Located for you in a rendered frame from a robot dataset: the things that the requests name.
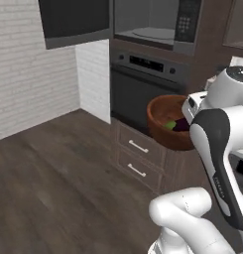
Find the brown drawer front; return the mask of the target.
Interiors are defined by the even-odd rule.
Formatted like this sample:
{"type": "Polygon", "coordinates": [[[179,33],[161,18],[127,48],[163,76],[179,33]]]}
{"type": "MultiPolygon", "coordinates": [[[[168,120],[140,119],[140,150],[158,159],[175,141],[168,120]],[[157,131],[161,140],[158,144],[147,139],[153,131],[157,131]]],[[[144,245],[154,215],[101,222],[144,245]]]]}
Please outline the brown drawer front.
{"type": "Polygon", "coordinates": [[[165,150],[152,138],[138,132],[137,130],[119,122],[118,123],[118,142],[128,150],[141,156],[146,161],[152,163],[155,166],[161,167],[163,165],[163,159],[165,158],[165,150]],[[148,153],[144,153],[139,149],[133,147],[128,143],[129,140],[133,140],[136,144],[142,148],[147,148],[148,153]]]}
{"type": "Polygon", "coordinates": [[[137,159],[135,156],[122,149],[118,152],[117,164],[125,173],[132,175],[151,191],[155,193],[159,192],[160,181],[163,177],[163,173],[157,167],[151,166],[148,163],[137,159]],[[128,164],[132,164],[134,168],[142,173],[146,173],[147,175],[144,178],[141,177],[128,168],[128,164]]]}

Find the dark grey microwave oven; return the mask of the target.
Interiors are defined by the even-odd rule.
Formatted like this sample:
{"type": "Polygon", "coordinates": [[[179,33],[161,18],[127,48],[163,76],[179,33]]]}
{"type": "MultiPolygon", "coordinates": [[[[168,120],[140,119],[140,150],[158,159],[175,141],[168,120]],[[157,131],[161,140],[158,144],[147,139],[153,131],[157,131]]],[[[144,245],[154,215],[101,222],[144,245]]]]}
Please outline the dark grey microwave oven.
{"type": "Polygon", "coordinates": [[[202,0],[114,0],[114,37],[192,56],[202,0]],[[172,29],[172,40],[136,36],[135,29],[172,29]]]}

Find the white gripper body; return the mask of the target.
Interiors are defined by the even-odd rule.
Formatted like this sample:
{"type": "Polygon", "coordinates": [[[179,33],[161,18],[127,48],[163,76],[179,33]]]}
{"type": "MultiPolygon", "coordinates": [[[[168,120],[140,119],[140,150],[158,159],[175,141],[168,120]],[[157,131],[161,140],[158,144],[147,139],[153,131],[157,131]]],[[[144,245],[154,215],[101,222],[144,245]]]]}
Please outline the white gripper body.
{"type": "Polygon", "coordinates": [[[182,114],[188,124],[191,124],[196,113],[196,104],[193,99],[187,99],[182,105],[182,114]]]}

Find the purple eggplant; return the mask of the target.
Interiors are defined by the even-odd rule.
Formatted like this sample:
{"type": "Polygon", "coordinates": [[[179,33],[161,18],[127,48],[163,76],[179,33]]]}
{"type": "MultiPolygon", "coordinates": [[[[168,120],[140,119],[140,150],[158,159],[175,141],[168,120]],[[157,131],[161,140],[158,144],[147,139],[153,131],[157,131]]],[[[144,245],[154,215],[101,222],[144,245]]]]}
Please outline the purple eggplant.
{"type": "Polygon", "coordinates": [[[189,130],[189,124],[185,118],[169,121],[165,124],[165,127],[175,132],[183,132],[189,130]]]}

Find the black built-in oven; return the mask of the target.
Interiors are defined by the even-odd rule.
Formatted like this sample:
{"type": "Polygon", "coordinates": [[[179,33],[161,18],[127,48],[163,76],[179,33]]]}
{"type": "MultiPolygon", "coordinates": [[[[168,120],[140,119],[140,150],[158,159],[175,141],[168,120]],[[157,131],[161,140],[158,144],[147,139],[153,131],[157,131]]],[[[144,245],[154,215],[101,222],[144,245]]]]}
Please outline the black built-in oven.
{"type": "Polygon", "coordinates": [[[184,94],[187,63],[125,50],[110,51],[111,116],[149,136],[147,105],[159,95],[184,94]]]}

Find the brown wooden bowl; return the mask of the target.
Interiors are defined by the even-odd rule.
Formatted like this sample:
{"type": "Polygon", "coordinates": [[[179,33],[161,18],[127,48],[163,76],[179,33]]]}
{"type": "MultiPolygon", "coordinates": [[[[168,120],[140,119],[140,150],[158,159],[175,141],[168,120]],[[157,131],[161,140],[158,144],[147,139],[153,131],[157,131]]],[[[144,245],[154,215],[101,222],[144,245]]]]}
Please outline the brown wooden bowl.
{"type": "Polygon", "coordinates": [[[193,150],[194,146],[187,131],[176,132],[166,124],[183,118],[184,95],[160,95],[147,106],[147,125],[150,135],[164,147],[174,151],[193,150]]]}

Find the grey microwave turntable plate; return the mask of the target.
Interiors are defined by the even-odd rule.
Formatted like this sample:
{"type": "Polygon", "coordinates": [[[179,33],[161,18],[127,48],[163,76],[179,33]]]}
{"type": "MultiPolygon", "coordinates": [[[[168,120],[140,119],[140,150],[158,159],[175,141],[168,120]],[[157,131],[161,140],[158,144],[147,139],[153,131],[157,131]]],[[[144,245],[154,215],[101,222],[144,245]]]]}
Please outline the grey microwave turntable plate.
{"type": "Polygon", "coordinates": [[[156,40],[172,40],[175,37],[175,31],[172,29],[153,27],[135,29],[132,31],[132,33],[139,37],[156,40]]]}

